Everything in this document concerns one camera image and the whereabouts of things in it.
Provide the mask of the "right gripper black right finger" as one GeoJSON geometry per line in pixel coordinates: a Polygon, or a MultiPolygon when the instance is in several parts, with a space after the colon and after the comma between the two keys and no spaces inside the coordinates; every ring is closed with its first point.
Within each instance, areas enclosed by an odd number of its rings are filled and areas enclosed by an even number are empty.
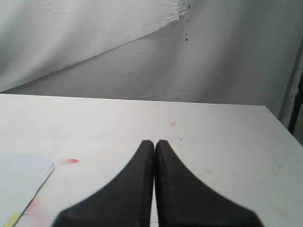
{"type": "Polygon", "coordinates": [[[160,140],[155,148],[154,177],[161,227],[262,226],[255,212],[201,182],[166,140],[160,140]]]}

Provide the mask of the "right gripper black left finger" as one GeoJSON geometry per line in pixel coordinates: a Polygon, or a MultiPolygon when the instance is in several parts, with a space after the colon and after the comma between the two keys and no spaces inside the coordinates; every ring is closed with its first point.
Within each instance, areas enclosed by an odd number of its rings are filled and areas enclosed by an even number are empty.
{"type": "Polygon", "coordinates": [[[55,227],[148,227],[154,178],[154,144],[143,140],[123,170],[85,200],[63,210],[55,227]]]}

